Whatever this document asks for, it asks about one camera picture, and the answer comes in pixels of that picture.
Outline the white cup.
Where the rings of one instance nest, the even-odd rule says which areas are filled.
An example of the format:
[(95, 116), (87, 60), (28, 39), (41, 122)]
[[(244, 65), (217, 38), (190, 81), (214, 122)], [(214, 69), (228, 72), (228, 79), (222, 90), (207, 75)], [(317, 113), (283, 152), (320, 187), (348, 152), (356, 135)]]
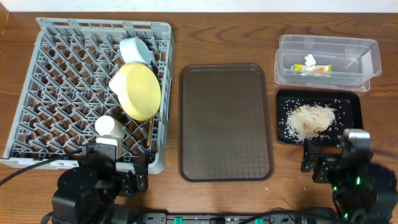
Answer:
[(124, 137), (123, 125), (111, 116), (104, 115), (95, 121), (95, 130), (99, 136)]

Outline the pink bowl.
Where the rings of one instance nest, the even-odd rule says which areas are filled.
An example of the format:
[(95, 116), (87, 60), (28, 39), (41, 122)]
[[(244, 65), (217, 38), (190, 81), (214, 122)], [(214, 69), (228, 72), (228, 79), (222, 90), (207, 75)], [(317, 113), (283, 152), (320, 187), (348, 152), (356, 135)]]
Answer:
[(110, 79), (109, 88), (117, 95), (123, 90), (123, 77), (119, 72)]

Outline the yellow plate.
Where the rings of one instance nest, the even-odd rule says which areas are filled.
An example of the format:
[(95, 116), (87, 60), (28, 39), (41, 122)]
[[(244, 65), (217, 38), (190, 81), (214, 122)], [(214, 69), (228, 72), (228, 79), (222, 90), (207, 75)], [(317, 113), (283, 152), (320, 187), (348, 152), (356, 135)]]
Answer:
[(117, 94), (123, 110), (133, 119), (151, 119), (160, 108), (161, 89), (154, 72), (141, 63), (124, 64), (117, 77), (121, 78), (121, 92)]

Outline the green snack wrapper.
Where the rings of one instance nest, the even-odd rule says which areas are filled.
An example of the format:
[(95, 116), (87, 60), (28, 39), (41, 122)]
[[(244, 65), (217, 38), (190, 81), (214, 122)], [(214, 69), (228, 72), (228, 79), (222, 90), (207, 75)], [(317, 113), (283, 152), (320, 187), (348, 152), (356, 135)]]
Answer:
[(294, 71), (294, 75), (328, 77), (329, 73), (332, 72), (332, 65), (312, 65), (308, 67), (302, 64), (294, 64), (291, 69)]

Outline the white tissue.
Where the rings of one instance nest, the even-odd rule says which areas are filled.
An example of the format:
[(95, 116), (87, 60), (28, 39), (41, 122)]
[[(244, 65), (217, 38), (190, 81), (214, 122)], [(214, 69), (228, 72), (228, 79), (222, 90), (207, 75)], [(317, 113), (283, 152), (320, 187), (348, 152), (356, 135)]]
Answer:
[(314, 59), (312, 54), (308, 54), (305, 56), (305, 66), (313, 67), (316, 65), (316, 60)]

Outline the light blue bowl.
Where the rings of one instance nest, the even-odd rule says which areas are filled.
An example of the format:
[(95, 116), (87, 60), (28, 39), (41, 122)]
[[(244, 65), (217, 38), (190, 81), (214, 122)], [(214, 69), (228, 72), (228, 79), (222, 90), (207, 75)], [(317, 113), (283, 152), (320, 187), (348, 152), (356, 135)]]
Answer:
[(151, 52), (146, 44), (138, 37), (123, 39), (119, 45), (120, 53), (126, 63), (138, 62), (151, 64)]

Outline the wooden chopstick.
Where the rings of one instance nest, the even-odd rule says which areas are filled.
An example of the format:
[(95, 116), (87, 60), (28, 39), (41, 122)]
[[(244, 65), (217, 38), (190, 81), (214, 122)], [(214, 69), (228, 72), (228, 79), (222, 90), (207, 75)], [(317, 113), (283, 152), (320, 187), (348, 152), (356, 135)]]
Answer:
[(151, 138), (152, 138), (152, 128), (153, 128), (153, 117), (150, 119), (149, 121), (149, 133), (148, 133), (148, 137), (147, 137), (147, 147), (150, 146), (151, 144)]

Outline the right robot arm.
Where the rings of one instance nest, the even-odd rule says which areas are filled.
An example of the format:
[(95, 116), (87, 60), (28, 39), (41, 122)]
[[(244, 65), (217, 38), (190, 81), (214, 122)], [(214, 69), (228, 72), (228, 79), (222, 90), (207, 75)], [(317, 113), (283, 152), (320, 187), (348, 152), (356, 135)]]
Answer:
[(303, 142), (301, 172), (313, 171), (318, 184), (330, 184), (338, 217), (352, 223), (389, 223), (397, 205), (397, 178), (372, 163), (369, 139), (340, 138), (341, 154), (323, 153)]

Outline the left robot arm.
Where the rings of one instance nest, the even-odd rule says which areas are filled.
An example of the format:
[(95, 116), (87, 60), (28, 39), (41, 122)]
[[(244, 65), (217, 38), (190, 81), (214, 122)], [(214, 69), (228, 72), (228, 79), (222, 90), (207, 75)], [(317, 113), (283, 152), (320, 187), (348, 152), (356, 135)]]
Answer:
[(149, 186), (150, 153), (142, 153), (133, 163), (134, 171), (116, 170), (117, 147), (89, 143), (80, 147), (83, 159), (58, 179), (52, 197), (53, 211), (42, 223), (142, 223), (139, 210), (116, 204), (116, 197), (133, 197)]

